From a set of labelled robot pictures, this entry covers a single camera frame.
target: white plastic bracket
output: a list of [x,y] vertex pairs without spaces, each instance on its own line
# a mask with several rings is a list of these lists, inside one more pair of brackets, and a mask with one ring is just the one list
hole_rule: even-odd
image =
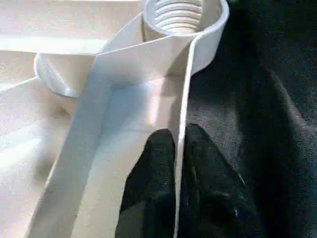
[[160,128],[177,146],[176,237],[190,79],[228,16],[226,0],[148,0],[99,54],[36,56],[52,91],[81,98],[28,238],[114,237],[125,180]]

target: white plastic tray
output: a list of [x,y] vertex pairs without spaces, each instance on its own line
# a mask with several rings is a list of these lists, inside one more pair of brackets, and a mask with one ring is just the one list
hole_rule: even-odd
[[225,0],[215,2],[222,14],[199,34],[144,42],[139,14],[96,57],[78,48],[67,52],[77,55],[37,55],[35,71],[42,81],[56,93],[81,99],[28,238],[114,237],[127,175],[148,136],[160,128],[172,131],[177,146],[177,231],[190,78],[213,59],[228,18]]

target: black fabric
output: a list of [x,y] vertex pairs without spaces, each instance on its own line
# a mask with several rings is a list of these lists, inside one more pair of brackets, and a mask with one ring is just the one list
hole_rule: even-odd
[[186,130],[178,238],[265,238],[243,180],[198,125]]
[[316,0],[232,2],[188,122],[242,175],[268,237],[317,237]]
[[171,238],[175,223],[175,144],[154,132],[126,180],[116,238]]

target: white plastic part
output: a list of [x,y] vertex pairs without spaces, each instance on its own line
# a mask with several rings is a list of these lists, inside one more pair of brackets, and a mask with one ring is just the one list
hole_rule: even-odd
[[140,0],[1,0],[0,50],[97,54],[142,5]]
[[[206,9],[203,4],[197,25],[203,30],[190,34],[184,34],[183,27],[177,27],[176,34],[162,32],[160,27],[166,25],[156,22],[153,27],[146,16],[143,28],[142,15],[136,16],[103,47],[104,53],[96,55],[91,70],[83,70],[89,73],[82,93],[80,87],[74,91],[59,87],[64,83],[75,88],[70,85],[76,76],[67,76],[82,74],[75,64],[67,68],[63,58],[37,56],[37,75],[53,91],[81,93],[81,98],[28,238],[113,238],[125,180],[148,136],[160,128],[172,131],[177,146],[176,237],[190,78],[214,58],[229,16],[225,0],[212,2]],[[208,11],[219,10],[214,18],[207,17]],[[91,59],[66,57],[66,61]]]

